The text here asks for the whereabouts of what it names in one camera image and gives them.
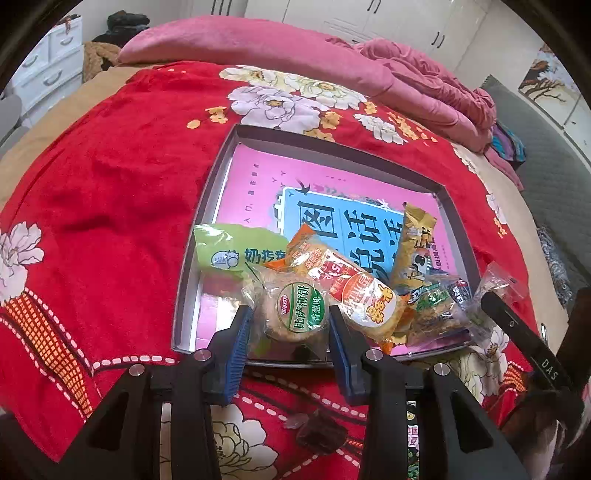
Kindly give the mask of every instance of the orange snack wrapper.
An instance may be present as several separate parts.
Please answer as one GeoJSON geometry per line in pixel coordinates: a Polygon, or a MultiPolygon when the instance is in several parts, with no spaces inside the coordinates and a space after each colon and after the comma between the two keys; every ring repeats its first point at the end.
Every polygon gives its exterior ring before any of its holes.
{"type": "Polygon", "coordinates": [[[406,308],[406,296],[399,296],[353,261],[329,248],[306,224],[287,245],[285,258],[264,266],[328,283],[329,294],[337,301],[349,325],[377,342],[392,335],[406,308]]]}

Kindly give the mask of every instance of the plastic wrapper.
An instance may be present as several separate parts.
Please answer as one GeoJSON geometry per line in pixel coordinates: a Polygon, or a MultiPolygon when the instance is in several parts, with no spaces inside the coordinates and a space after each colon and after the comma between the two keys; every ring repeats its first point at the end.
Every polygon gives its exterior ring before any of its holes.
{"type": "Polygon", "coordinates": [[[378,342],[392,335],[406,305],[404,297],[322,243],[306,224],[287,245],[285,258],[266,266],[327,282],[349,325],[378,342]]]}
{"type": "Polygon", "coordinates": [[[480,308],[482,296],[489,291],[496,293],[508,305],[511,305],[515,301],[522,300],[528,295],[528,289],[525,285],[509,275],[498,263],[490,263],[480,280],[474,298],[472,301],[468,302],[465,308],[466,314],[470,320],[470,335],[476,343],[489,340],[493,328],[496,325],[495,322],[480,308]]]}
{"type": "Polygon", "coordinates": [[[255,291],[255,330],[280,342],[326,353],[329,304],[325,287],[309,277],[264,267],[248,269],[255,291]]]}
{"type": "Polygon", "coordinates": [[[428,343],[469,327],[462,306],[472,298],[468,284],[450,275],[427,276],[423,293],[415,304],[416,316],[408,333],[407,345],[428,343]]]}
{"type": "Polygon", "coordinates": [[[406,204],[398,251],[390,286],[400,291],[420,288],[431,265],[430,248],[436,219],[424,210],[406,204]]]}
{"type": "Polygon", "coordinates": [[[197,261],[202,271],[212,268],[244,276],[244,265],[282,258],[287,238],[265,228],[232,223],[204,223],[193,229],[197,261]]]}

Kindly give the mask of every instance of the red floral blanket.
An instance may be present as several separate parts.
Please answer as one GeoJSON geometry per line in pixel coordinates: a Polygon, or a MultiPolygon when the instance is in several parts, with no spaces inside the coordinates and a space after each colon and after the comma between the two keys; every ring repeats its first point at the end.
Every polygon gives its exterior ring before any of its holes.
{"type": "MultiPolygon", "coordinates": [[[[143,70],[39,156],[0,215],[0,404],[51,458],[130,364],[177,361],[170,335],[187,235],[238,122],[336,141],[445,185],[479,268],[496,260],[527,285],[517,242],[461,147],[331,83],[199,62],[143,70]]],[[[529,299],[514,308],[535,327],[529,299]]],[[[447,360],[497,421],[524,390],[529,366],[500,330],[447,360]]],[[[213,416],[225,479],[357,475],[365,410],[345,404],[331,371],[251,371],[213,416]],[[319,407],[350,434],[321,458],[281,428],[319,407]]]]}

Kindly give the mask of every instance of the yellow snack wrapper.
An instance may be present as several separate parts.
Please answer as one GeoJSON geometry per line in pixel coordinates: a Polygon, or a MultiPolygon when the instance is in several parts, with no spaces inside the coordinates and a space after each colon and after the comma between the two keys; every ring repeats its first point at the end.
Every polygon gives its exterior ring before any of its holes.
{"type": "Polygon", "coordinates": [[[425,283],[433,229],[437,221],[424,210],[407,204],[392,269],[390,286],[415,290],[425,283]]]}
{"type": "Polygon", "coordinates": [[[264,266],[326,282],[349,324],[377,342],[392,335],[406,307],[406,297],[329,248],[305,224],[287,245],[285,258],[264,266]]]}

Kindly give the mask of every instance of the metal screw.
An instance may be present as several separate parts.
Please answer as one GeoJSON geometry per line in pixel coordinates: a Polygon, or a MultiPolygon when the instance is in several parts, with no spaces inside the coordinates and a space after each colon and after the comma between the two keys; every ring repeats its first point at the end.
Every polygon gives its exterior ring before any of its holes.
{"type": "Polygon", "coordinates": [[[433,367],[433,371],[437,374],[437,375],[441,375],[442,377],[445,377],[446,375],[449,375],[449,365],[447,364],[435,364],[435,366],[433,367]]]}
{"type": "Polygon", "coordinates": [[[197,362],[204,362],[205,360],[209,360],[211,357],[212,353],[206,348],[201,348],[193,354],[193,358],[197,360],[197,362]]]}
{"type": "Polygon", "coordinates": [[[129,367],[129,374],[132,377],[139,377],[145,371],[146,371],[146,367],[144,367],[142,364],[135,364],[135,365],[131,365],[131,367],[129,367]]]}
{"type": "Polygon", "coordinates": [[[371,350],[368,350],[367,352],[365,352],[365,356],[368,358],[368,360],[372,360],[374,362],[377,362],[378,360],[384,358],[384,354],[382,353],[382,351],[378,350],[377,348],[372,348],[371,350]]]}

